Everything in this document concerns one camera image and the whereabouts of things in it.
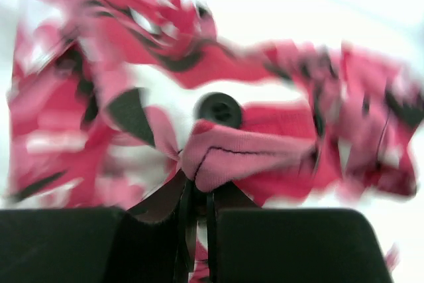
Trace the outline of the pink camouflage trousers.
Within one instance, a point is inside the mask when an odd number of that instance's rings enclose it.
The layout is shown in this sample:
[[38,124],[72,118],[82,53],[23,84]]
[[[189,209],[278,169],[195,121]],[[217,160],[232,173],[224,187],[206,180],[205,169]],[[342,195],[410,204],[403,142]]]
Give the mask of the pink camouflage trousers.
[[423,88],[398,60],[290,40],[237,48],[194,0],[26,0],[8,98],[7,209],[132,209],[193,184],[193,267],[212,282],[207,194],[295,209],[331,190],[409,199]]

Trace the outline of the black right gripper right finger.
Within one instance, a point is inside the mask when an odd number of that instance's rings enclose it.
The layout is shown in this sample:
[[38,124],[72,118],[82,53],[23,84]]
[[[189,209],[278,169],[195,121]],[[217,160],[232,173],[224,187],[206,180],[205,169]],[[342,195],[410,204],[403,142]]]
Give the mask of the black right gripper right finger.
[[207,194],[212,282],[392,282],[370,222],[342,208],[262,209],[235,186]]

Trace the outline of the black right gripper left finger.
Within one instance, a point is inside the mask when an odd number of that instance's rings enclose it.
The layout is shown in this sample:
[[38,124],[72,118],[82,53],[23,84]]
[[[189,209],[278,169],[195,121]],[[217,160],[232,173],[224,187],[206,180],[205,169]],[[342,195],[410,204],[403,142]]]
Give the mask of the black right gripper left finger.
[[193,267],[193,184],[179,172],[128,211],[1,212],[2,282],[186,282]]

